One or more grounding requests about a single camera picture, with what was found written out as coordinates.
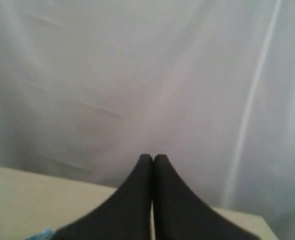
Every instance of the white fabric backdrop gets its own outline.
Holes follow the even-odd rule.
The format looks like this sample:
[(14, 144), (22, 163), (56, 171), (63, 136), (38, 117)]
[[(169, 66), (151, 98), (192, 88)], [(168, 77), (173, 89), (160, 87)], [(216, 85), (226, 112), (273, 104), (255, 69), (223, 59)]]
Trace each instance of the white fabric backdrop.
[(295, 239), (295, 0), (0, 0), (0, 165), (117, 186), (140, 153)]

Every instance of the white sheet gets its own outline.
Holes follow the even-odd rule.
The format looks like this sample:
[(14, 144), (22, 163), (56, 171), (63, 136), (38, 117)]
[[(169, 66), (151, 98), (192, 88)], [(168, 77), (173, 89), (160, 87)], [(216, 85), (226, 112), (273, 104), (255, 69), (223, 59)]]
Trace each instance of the white sheet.
[(1, 144), (0, 164), (108, 185), (166, 153), (295, 239), (295, 1), (0, 0)]

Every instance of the white curtain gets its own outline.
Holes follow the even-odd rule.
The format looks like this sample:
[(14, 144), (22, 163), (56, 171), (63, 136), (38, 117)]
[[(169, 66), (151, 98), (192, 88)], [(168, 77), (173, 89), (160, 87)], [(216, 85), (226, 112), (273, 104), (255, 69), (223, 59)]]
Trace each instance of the white curtain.
[(295, 0), (0, 0), (0, 165), (117, 186), (140, 153), (295, 239)]

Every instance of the blue object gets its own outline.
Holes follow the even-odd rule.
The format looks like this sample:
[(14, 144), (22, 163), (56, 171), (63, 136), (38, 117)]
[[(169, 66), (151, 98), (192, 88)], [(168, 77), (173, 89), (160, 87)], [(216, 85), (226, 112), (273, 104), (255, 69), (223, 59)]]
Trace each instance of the blue object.
[(27, 240), (50, 240), (53, 237), (54, 233), (51, 229), (44, 230), (34, 236), (29, 237)]

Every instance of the beige surface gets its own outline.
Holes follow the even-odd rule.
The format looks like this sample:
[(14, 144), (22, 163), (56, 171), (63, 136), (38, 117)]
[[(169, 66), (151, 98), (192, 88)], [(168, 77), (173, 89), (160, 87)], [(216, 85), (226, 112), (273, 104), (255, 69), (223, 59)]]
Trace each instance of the beige surface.
[[(114, 188), (0, 167), (0, 240), (57, 229), (101, 204)], [(263, 240), (277, 238), (260, 216), (216, 208)]]

